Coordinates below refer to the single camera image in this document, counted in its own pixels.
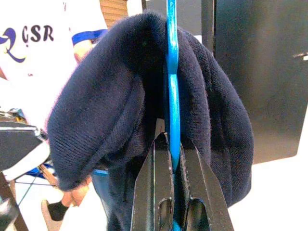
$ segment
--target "navy blue knit fabric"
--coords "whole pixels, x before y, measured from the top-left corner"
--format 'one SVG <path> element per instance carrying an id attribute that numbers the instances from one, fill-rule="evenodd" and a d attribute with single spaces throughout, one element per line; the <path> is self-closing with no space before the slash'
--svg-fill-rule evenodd
<path id="1" fill-rule="evenodd" d="M 164 118 L 166 21 L 154 13 L 115 25 L 76 69 L 48 123 L 60 188 L 109 168 L 108 230 L 129 230 L 134 182 Z M 212 54 L 179 29 L 181 133 L 219 179 L 228 206 L 250 190 L 253 134 L 247 112 Z"/>

